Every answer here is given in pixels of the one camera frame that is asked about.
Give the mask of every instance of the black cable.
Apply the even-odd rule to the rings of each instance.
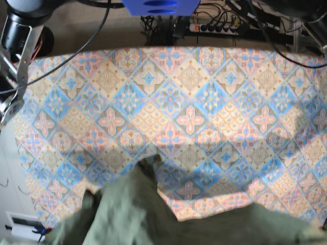
[[[226,18],[224,19],[224,21],[223,21],[223,23],[220,25],[220,27],[223,28],[223,27],[226,25],[226,23],[227,23],[227,21],[228,21],[228,15],[227,15],[227,12],[225,11],[225,12],[222,13],[222,15],[220,15],[220,17],[219,17],[217,23],[214,24],[214,27],[215,27],[215,28],[216,28],[216,26],[218,25],[218,23],[220,22],[220,20],[221,20],[221,18],[222,18],[223,15],[225,15]]]
[[[228,15],[227,15],[227,11],[224,11],[222,14],[218,14],[218,15],[216,15],[210,22],[209,22],[209,24],[208,24],[208,26],[210,26],[215,20],[216,20],[216,18],[217,17],[219,17],[219,19],[218,20],[216,20],[216,25],[220,22],[220,20],[221,20],[221,18],[223,17],[223,15],[226,15],[226,18],[228,18]]]
[[[259,2],[257,2],[256,4],[261,8],[262,11],[265,11]]]
[[[221,13],[221,5],[220,4],[210,4],[210,3],[204,3],[204,4],[200,4],[199,6],[213,6],[216,7],[219,10],[219,13]]]
[[[40,237],[39,241],[37,242],[37,244],[40,244],[42,237],[43,237],[43,235],[41,235],[41,237]]]
[[[49,76],[50,74],[54,73],[55,71],[57,71],[58,69],[60,69],[61,67],[63,67],[65,64],[67,64],[70,60],[72,60],[72,58],[74,58],[76,55],[78,55],[94,38],[95,36],[101,31],[104,23],[106,22],[107,20],[107,17],[108,17],[108,14],[109,14],[109,10],[110,8],[107,8],[106,9],[106,12],[104,14],[104,17],[98,27],[98,29],[96,30],[96,32],[90,37],[90,39],[84,43],[83,46],[81,46],[75,53],[73,53],[68,59],[66,59],[65,61],[63,61],[60,65],[58,65],[57,67],[53,68],[52,70],[50,70],[49,72],[47,72],[46,74],[40,76],[39,78],[35,79],[34,81],[32,82],[29,82],[25,85],[21,85],[21,86],[18,86],[17,88],[13,88],[13,89],[8,89],[8,90],[4,90],[4,91],[0,91],[0,94],[5,94],[5,93],[9,93],[9,92],[14,92],[14,91],[17,91],[19,89],[22,89],[22,88],[26,88],[38,81],[40,81],[41,79]]]
[[[231,16],[231,23],[230,23],[228,29],[230,29],[234,25],[235,21],[236,21],[236,16],[235,15],[232,15]]]
[[[291,30],[286,31],[285,24],[284,24],[284,22],[282,20],[281,20],[281,23],[282,23],[282,26],[283,26],[283,29],[284,29],[285,33],[295,32],[297,30],[300,30],[303,27],[303,25],[301,24],[300,27],[297,27],[297,28],[294,28],[294,29],[291,29]]]
[[[256,17],[256,20],[258,22],[258,26],[259,26],[259,29],[260,31],[262,31],[262,34],[264,35],[265,39],[267,42],[270,43],[270,45],[273,47],[273,49],[280,55],[282,56],[284,59],[290,61],[290,62],[293,62],[294,64],[296,65],[299,65],[299,66],[302,66],[302,67],[305,67],[305,68],[310,68],[310,69],[318,69],[318,68],[323,68],[323,67],[326,67],[327,66],[327,63],[326,64],[323,64],[323,65],[317,65],[317,66],[312,66],[312,65],[305,65],[305,64],[302,64],[300,62],[297,62],[295,60],[292,60],[290,58],[288,58],[286,55],[284,55],[278,48],[277,46],[275,45],[274,42],[272,42],[267,34],[267,32],[265,31],[263,25],[262,25],[262,22],[261,20],[259,19],[259,16],[258,16],[258,13],[256,12],[255,10],[255,7],[252,3],[252,0],[247,0],[249,2],[249,5],[250,5],[250,8],[251,8],[251,11],[253,13],[253,15]]]
[[[143,22],[143,28],[145,29],[146,33],[149,33],[150,31],[154,32],[153,29],[153,22],[155,21],[153,16],[141,16],[141,21]]]
[[[218,14],[218,15],[216,15],[215,17],[213,17],[213,16],[212,16],[211,14],[209,14],[208,12],[205,12],[205,11],[199,11],[199,12],[196,12],[196,15],[195,15],[195,16],[199,16],[199,14],[206,14],[206,15],[208,15],[208,16],[211,18],[211,20],[213,20],[213,19],[219,17],[219,15],[220,15],[220,14]]]
[[[278,15],[276,15],[276,16],[279,17],[279,18],[285,19],[285,20],[287,20],[289,23],[292,23],[292,24],[294,24],[294,23],[297,22],[297,19],[296,19],[295,21],[291,21],[291,20],[289,20],[288,18],[286,18],[286,17],[284,17],[284,16],[278,16]]]
[[[30,193],[25,193],[25,192],[23,192],[21,189],[20,189],[20,186],[18,186],[18,190],[21,192],[21,193],[23,193],[24,195],[30,195]]]
[[[221,18],[222,18],[223,15],[226,16],[226,19],[225,19],[224,21],[227,22],[227,21],[228,21],[228,13],[231,13],[232,16],[237,16],[237,18],[238,18],[238,19],[240,20],[240,22],[241,22],[241,19],[240,19],[240,17],[238,16],[237,13],[235,13],[233,10],[225,10],[225,11],[220,15],[220,17],[219,17],[219,19],[218,19],[216,25],[218,24],[218,22],[220,22],[220,20],[221,20]]]
[[[111,8],[111,9],[121,9],[124,8],[125,6],[123,4],[112,4],[112,3],[100,3],[92,0],[76,0],[77,2],[81,4],[85,4],[88,6],[92,7],[97,7],[97,8]]]
[[[6,187],[8,187],[8,183],[9,183],[9,180],[7,179],[7,183],[6,183],[6,185],[0,184],[0,186],[6,188]]]
[[[200,4],[198,4],[198,6],[195,8],[194,10],[194,13],[192,14],[192,21],[193,21],[193,24],[195,24],[195,21],[194,21],[194,16],[197,15],[197,10],[198,10],[198,7],[199,7]]]

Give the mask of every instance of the green fabric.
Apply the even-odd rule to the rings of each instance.
[[[48,244],[327,244],[326,233],[259,204],[179,222],[157,193],[154,171],[141,161],[58,224]]]

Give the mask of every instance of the white cabinet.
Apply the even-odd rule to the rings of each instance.
[[[32,201],[19,188],[28,193],[24,174],[21,169],[19,154],[10,122],[0,134],[0,238],[10,236],[5,225],[11,225],[7,212],[36,216]]]

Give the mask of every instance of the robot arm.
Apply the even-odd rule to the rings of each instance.
[[[0,39],[0,130],[24,104],[22,97],[26,90],[24,85],[28,81],[28,65],[41,35],[43,24],[51,17],[55,9],[70,1],[73,0],[6,0],[8,16]],[[135,0],[125,0],[126,3],[128,1],[130,1],[129,10],[138,6]],[[327,50],[326,0],[261,1],[280,13],[300,18],[320,46]],[[147,3],[157,6],[162,2],[164,1],[148,1]],[[148,12],[156,13],[156,15],[164,13],[155,11]],[[19,58],[17,65],[11,62],[11,55]],[[17,86],[22,86],[22,88],[1,93]]]
[[[43,24],[67,0],[7,0],[8,16],[0,40],[0,91],[27,84],[28,66]],[[13,64],[11,56],[19,62]],[[0,94],[0,130],[24,105],[26,88]]]

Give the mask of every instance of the power strip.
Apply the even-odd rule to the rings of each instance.
[[[225,31],[224,29],[222,30],[217,30],[215,26],[208,26],[207,24],[190,24],[189,26],[190,32],[201,32],[201,33],[212,33],[212,34],[226,34],[226,35],[234,35],[238,36],[236,32],[232,32],[230,28]]]

